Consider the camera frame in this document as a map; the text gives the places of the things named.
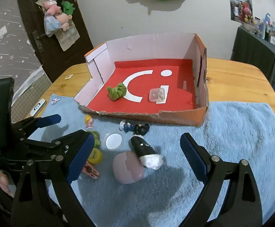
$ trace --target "wooden table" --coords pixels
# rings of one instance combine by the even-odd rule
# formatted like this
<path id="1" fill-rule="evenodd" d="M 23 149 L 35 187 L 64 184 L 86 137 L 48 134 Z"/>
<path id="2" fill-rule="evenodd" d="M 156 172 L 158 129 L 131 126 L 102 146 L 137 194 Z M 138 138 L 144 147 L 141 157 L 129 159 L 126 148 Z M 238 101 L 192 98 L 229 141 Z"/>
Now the wooden table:
<path id="1" fill-rule="evenodd" d="M 268 103 L 275 113 L 275 92 L 264 74 L 255 66 L 208 58 L 207 70 L 209 101 Z M 69 74 L 73 74 L 73 77 L 65 80 Z M 71 66 L 49 87 L 42 98 L 48 103 L 52 93 L 74 97 L 90 78 L 86 63 Z"/>

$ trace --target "plastic bag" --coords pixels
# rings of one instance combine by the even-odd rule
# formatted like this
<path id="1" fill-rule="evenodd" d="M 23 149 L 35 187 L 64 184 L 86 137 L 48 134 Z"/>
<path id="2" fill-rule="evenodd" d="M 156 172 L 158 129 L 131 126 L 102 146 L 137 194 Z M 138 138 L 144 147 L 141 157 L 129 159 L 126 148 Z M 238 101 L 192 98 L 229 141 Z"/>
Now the plastic bag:
<path id="1" fill-rule="evenodd" d="M 60 29 L 61 23 L 53 16 L 45 16 L 44 18 L 45 33 L 51 37 L 57 30 Z"/>

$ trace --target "metal screw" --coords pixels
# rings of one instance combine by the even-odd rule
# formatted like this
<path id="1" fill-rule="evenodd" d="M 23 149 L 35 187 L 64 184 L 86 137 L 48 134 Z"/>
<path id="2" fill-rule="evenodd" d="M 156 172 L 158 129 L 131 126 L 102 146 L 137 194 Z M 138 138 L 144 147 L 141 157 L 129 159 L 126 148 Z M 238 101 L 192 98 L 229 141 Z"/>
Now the metal screw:
<path id="1" fill-rule="evenodd" d="M 61 161 L 63 159 L 64 159 L 64 157 L 62 155 L 58 155 L 57 157 L 55 157 L 56 161 Z"/>
<path id="2" fill-rule="evenodd" d="M 33 160 L 32 160 L 32 159 L 30 159 L 30 160 L 27 161 L 27 165 L 30 166 L 30 165 L 32 165 L 32 164 L 33 164 Z"/>
<path id="3" fill-rule="evenodd" d="M 245 160 L 245 159 L 242 159 L 242 164 L 245 165 L 245 166 L 247 166 L 248 165 L 248 161 Z"/>
<path id="4" fill-rule="evenodd" d="M 218 156 L 216 156 L 216 155 L 212 156 L 211 158 L 212 158 L 212 160 L 213 160 L 214 162 L 220 161 L 220 157 L 218 157 Z"/>

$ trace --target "cardboard box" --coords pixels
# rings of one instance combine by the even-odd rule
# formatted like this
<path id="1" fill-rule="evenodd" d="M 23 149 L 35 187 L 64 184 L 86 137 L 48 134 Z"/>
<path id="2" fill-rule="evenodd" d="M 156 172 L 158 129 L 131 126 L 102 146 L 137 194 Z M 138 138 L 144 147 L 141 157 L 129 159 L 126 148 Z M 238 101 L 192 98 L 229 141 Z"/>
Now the cardboard box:
<path id="1" fill-rule="evenodd" d="M 207 54 L 197 34 L 115 39 L 99 45 L 85 58 L 92 78 L 74 98 L 83 111 L 154 123 L 203 124 L 209 105 Z M 172 74 L 165 76 L 161 70 L 166 69 Z M 127 85 L 127 94 L 113 102 L 106 88 L 119 82 Z M 149 90 L 160 87 L 166 88 L 165 102 L 149 102 Z"/>

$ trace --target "yellow round object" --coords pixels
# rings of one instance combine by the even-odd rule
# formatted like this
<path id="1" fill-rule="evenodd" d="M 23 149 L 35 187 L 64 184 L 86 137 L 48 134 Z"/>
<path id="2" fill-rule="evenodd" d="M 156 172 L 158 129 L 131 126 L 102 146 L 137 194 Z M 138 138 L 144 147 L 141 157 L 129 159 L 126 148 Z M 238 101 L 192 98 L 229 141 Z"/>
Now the yellow round object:
<path id="1" fill-rule="evenodd" d="M 93 148 L 91 151 L 91 154 L 88 158 L 88 162 L 90 162 L 91 164 L 99 164 L 101 163 L 103 160 L 103 153 L 98 150 L 97 148 Z"/>
<path id="2" fill-rule="evenodd" d="M 92 117 L 90 115 L 86 115 L 85 116 L 85 124 L 88 124 L 88 121 L 91 119 Z"/>

